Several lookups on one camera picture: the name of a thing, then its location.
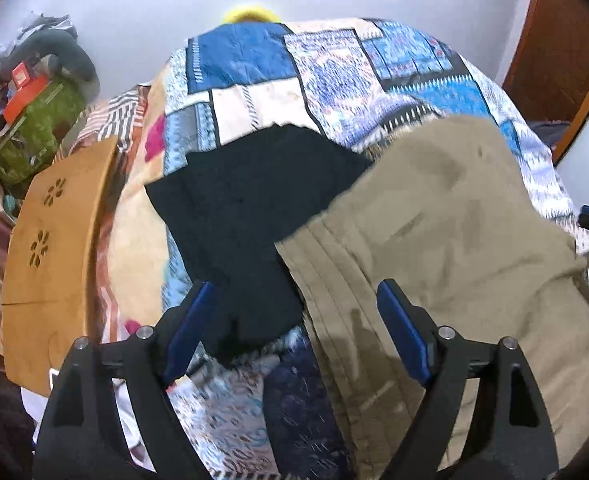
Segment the wooden lap table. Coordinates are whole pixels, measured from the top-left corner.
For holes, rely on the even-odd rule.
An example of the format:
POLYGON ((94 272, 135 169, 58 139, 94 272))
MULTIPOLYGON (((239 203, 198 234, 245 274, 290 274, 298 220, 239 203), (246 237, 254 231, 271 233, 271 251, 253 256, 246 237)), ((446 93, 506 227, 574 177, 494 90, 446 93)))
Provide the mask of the wooden lap table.
POLYGON ((41 171, 11 232, 0 348, 7 377, 41 396, 72 342, 100 337, 95 246, 114 159, 109 138, 41 171))

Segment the wooden door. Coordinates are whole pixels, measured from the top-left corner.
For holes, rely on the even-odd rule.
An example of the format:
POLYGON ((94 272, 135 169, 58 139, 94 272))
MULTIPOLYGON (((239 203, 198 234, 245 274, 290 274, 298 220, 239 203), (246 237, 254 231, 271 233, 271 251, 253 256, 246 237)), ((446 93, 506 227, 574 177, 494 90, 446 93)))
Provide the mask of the wooden door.
POLYGON ((503 90, 526 122, 571 122, 589 109, 585 0, 531 0, 503 90))

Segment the blue patchwork bed quilt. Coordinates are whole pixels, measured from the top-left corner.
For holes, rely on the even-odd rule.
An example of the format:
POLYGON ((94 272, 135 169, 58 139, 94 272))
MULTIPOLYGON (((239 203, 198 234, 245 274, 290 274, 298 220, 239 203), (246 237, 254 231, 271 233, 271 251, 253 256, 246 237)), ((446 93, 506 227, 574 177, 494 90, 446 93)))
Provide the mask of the blue patchwork bed quilt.
MULTIPOLYGON (((360 18, 228 24, 191 38, 150 84, 112 99, 103 136, 117 136, 122 166, 102 227, 97 283, 104 337, 156 322, 191 289, 148 183, 207 152, 273 125, 314 130, 370 157, 425 122, 473 115, 495 122, 533 207, 572 237, 587 260, 576 279, 589 324, 589 235, 552 165, 549 148, 498 84, 436 38, 398 22, 360 18)), ((296 327, 232 368, 199 350, 168 397, 200 460, 215 476, 347 473, 330 418, 331 392, 296 327)))

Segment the green storage bag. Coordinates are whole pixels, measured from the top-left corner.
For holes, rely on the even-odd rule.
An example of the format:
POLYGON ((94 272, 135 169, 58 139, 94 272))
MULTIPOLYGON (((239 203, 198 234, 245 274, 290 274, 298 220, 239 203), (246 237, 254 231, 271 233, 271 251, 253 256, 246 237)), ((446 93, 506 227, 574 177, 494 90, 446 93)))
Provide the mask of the green storage bag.
POLYGON ((3 186, 12 188, 47 167, 84 107, 83 95, 71 79, 49 81, 0 137, 3 186))

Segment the khaki pants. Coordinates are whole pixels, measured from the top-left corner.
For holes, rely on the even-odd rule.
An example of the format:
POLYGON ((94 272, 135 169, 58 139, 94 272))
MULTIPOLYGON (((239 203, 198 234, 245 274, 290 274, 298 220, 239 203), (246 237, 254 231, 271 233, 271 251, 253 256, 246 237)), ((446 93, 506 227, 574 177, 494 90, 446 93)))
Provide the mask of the khaki pants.
POLYGON ((589 261, 533 207, 489 120, 451 116, 404 133, 277 250, 359 478, 381 476, 423 395, 377 308, 387 278, 465 338, 517 338, 560 462, 588 442, 589 261))

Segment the yellow curved bed rail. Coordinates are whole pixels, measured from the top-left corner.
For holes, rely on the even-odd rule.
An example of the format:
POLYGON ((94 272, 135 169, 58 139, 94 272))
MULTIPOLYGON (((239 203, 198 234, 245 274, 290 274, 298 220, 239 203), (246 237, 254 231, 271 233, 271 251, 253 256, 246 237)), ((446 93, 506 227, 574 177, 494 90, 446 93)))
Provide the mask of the yellow curved bed rail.
POLYGON ((281 18, 264 6, 237 6, 229 10, 223 18, 224 24, 280 22, 281 18))

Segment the pile of grey clothes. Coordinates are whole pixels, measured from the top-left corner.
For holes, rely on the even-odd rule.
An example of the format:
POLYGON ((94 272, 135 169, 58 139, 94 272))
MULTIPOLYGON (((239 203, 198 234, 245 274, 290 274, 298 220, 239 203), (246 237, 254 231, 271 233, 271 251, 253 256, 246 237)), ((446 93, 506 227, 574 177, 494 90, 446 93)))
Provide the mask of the pile of grey clothes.
POLYGON ((78 31, 70 15, 51 16, 30 12, 21 22, 14 39, 0 41, 0 71, 13 58, 22 61, 26 56, 37 54, 37 35, 43 32, 65 32, 73 39, 78 38, 78 31))

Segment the black folded garment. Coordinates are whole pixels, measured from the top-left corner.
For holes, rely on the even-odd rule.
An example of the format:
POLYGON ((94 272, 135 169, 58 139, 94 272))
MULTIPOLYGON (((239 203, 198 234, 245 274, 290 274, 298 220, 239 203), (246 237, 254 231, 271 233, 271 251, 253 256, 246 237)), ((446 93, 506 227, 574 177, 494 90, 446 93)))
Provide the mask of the black folded garment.
POLYGON ((210 356, 232 362, 301 323, 302 302, 275 245, 370 165, 311 129, 271 126, 189 153, 185 167, 147 185, 189 278, 217 290, 202 337, 210 356))

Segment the orange box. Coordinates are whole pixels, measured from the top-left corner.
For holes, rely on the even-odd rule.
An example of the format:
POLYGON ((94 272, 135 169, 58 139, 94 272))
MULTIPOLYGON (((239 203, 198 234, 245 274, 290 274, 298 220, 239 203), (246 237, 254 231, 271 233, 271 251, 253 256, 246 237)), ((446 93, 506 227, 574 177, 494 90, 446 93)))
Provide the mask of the orange box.
POLYGON ((47 76, 40 75, 22 87, 8 101, 3 111, 3 116, 12 124, 30 103, 32 103, 49 84, 47 76))

